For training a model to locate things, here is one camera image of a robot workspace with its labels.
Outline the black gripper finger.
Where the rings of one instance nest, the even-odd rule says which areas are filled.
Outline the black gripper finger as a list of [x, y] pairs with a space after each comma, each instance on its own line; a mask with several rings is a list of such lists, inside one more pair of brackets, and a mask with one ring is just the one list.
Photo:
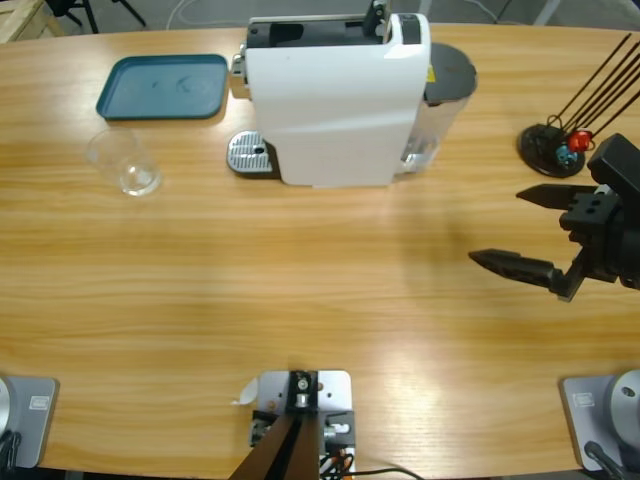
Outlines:
[[582, 249], [563, 272], [546, 260], [498, 249], [473, 251], [468, 256], [481, 267], [509, 280], [539, 286], [563, 301], [571, 301], [591, 267], [591, 254]]
[[620, 229], [620, 198], [607, 185], [539, 184], [516, 197], [562, 211], [559, 224], [563, 230]]

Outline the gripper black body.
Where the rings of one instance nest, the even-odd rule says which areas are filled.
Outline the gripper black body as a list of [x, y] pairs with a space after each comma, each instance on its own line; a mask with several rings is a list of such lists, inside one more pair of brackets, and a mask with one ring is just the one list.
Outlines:
[[568, 225], [584, 277], [639, 289], [639, 225], [629, 225], [619, 198], [574, 198]]

